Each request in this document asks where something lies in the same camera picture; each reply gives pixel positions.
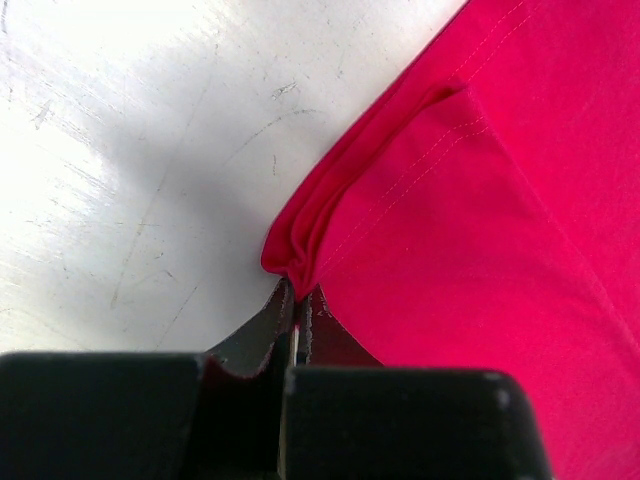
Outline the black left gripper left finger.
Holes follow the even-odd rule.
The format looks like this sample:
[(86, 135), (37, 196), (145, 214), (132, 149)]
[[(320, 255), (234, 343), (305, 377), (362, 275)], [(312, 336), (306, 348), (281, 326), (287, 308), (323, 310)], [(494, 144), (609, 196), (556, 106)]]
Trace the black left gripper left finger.
[(1, 358), (5, 479), (273, 479), (294, 311), (264, 307), (202, 352)]

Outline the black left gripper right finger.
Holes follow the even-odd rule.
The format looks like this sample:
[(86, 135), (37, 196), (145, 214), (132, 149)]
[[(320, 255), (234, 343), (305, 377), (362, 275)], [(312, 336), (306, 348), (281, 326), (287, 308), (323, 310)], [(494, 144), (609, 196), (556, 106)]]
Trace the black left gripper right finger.
[(303, 301), (284, 376), (283, 479), (548, 479), (530, 402), (491, 370), (392, 368), (337, 321), (321, 289)]

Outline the red t shirt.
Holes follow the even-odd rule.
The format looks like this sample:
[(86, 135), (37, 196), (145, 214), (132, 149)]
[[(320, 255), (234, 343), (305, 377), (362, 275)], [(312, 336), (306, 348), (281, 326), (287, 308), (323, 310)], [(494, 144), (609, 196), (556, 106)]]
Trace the red t shirt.
[(638, 3), (466, 3), (261, 263), (386, 365), (512, 375), (556, 478), (637, 478)]

